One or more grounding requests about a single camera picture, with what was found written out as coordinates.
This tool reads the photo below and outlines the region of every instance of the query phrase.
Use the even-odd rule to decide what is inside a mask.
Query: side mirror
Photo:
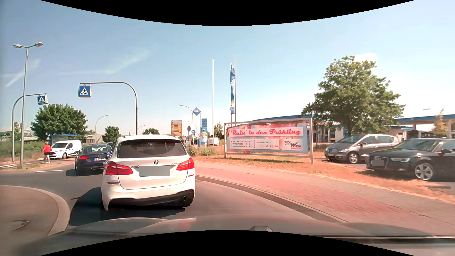
[[[452,151],[449,150],[449,149],[443,149],[443,150],[441,150],[441,154],[449,154],[449,153],[452,153]]]

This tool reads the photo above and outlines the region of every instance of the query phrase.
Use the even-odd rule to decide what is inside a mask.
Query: pedestrian crossing sign
[[[80,85],[79,86],[79,91],[78,91],[78,96],[81,98],[84,97],[91,97],[91,86],[90,85]]]
[[[46,105],[47,104],[47,95],[38,96],[38,105]]]

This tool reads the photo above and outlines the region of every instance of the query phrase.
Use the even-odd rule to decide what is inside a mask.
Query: white van
[[[220,143],[220,139],[219,138],[215,138],[215,146],[218,146],[218,144]],[[210,138],[207,140],[207,145],[212,145],[213,144],[213,138]]]
[[[57,141],[51,146],[50,159],[66,159],[69,156],[76,156],[82,150],[80,140]]]

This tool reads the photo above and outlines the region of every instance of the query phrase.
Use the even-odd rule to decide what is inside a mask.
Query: blue flag
[[[232,67],[231,63],[231,115],[235,114],[235,102],[234,102],[234,85],[232,84],[232,80],[235,79],[235,70]]]

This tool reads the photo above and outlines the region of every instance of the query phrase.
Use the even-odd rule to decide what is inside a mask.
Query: white bmw suv
[[[193,159],[167,135],[119,137],[101,176],[104,209],[113,205],[187,207],[196,188]]]

